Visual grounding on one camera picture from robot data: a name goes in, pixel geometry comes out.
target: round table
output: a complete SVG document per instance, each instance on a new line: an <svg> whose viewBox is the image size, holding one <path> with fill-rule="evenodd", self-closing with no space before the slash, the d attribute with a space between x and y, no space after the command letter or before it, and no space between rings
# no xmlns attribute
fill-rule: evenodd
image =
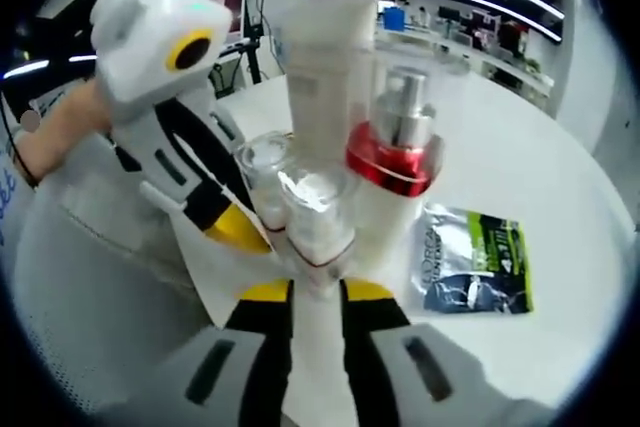
<svg viewBox="0 0 640 427"><path fill-rule="evenodd" d="M534 311L424 314L411 320L430 323L480 359L489 383L508 396L557 407L589 374L626 304L635 276L634 225L602 169L554 120L473 72L456 82L450 97L436 105L436 131L445 140L445 153L428 199L521 222ZM220 104L247 139L291 129L284 77ZM184 218L174 218L174 227L202 301L214 322L223 325L235 306L229 286L244 287L258 268L221 266L231 261L198 244ZM402 305L408 268L398 266L408 266L408 256L409 249L400 247L393 262L387 257L356 275L383 283ZM229 272L236 268L244 277L234 283L235 273ZM220 269L226 269L225 280ZM263 278L256 274L255 282ZM340 368L339 339L331 340L340 337L339 312L330 303L320 306L305 298L296 299L296 312L294 372L283 411L305 427L351 425L348 389L305 370L304 360L296 362L311 350L308 355L333 366L328 370Z"/></svg>

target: office desk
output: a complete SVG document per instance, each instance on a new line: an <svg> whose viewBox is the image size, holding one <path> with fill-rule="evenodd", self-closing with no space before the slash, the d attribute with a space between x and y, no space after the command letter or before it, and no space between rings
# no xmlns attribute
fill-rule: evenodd
<svg viewBox="0 0 640 427"><path fill-rule="evenodd" d="M428 196L522 223L535 310L411 319L429 322L478 357L488 381L509 396L557 407L588 375L616 327L635 275L626 257L634 225L602 169L552 119L473 72L464 82L459 97L438 111L436 130L446 147ZM220 103L248 138L291 128L283 77ZM183 221L175 225L179 237L188 230ZM221 265L216 252L196 244L185 258L204 305L221 325L235 306L235 289L250 279L263 281L268 269ZM356 274L383 283L402 304L407 248L398 245L391 254ZM240 275L244 280L236 282ZM346 379L327 374L341 368L336 306L296 298L296 309L284 412L305 427L354 425Z"/></svg>
<svg viewBox="0 0 640 427"><path fill-rule="evenodd" d="M514 67L507 62L500 60L486 52L482 52L480 50L474 49L472 47L467 47L466 45L459 44L451 39L447 39L441 34L437 32L433 32L427 29L413 29L413 30L405 30L404 32L396 32L391 30L384 30L378 28L377 30L378 38L384 39L387 41L406 41L409 39L411 41L424 42L425 44L436 44L447 47L451 53L454 55L466 55L473 62L479 61L490 64L498 69L504 70L505 72L513 75L518 80L521 80L523 83L532 87L537 92L540 92L546 97L549 97L551 93L552 86L541 82L536 79L533 75L524 72L523 70Z"/></svg>

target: yellow circle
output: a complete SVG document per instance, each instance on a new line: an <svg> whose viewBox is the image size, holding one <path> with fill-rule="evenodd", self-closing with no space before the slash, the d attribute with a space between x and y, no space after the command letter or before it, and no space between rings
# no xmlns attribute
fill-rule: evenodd
<svg viewBox="0 0 640 427"><path fill-rule="evenodd" d="M173 46L173 49L171 49L171 53L169 54L169 57L167 57L167 63L166 63L167 69L172 72L181 70L176 66L176 62L178 60L178 57L182 53L182 51L189 44L197 40L211 40L212 38L213 38L213 30L211 29L200 29L200 30L194 30L192 32L189 32L187 35L182 37L178 42L176 42L176 44Z"/></svg>

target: silver bottle nozzle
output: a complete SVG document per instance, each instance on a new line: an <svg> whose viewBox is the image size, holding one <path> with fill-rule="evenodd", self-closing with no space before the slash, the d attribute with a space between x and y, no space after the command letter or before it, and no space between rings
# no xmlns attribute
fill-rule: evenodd
<svg viewBox="0 0 640 427"><path fill-rule="evenodd" d="M386 91L372 115L376 137L390 147L423 148L431 138L435 110L427 102L429 73L394 67L387 73Z"/></svg>

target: l'oreal package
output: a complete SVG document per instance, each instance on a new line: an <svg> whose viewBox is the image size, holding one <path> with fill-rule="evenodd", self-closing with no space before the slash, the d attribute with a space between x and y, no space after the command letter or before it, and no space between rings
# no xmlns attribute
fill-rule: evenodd
<svg viewBox="0 0 640 427"><path fill-rule="evenodd" d="M533 310L518 222L428 203L415 225L412 310L444 314Z"/></svg>

